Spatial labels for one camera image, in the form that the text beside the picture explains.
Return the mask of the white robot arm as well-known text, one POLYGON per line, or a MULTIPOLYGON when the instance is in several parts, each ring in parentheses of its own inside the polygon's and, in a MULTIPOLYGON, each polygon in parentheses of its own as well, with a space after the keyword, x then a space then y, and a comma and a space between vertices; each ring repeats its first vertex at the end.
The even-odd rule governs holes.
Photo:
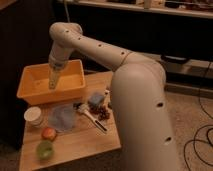
POLYGON ((56 73, 73 51, 113 72, 110 98, 122 147, 124 171, 181 171, 174 133, 165 104, 165 70, 138 52, 82 34, 76 23, 50 26, 49 65, 56 73))

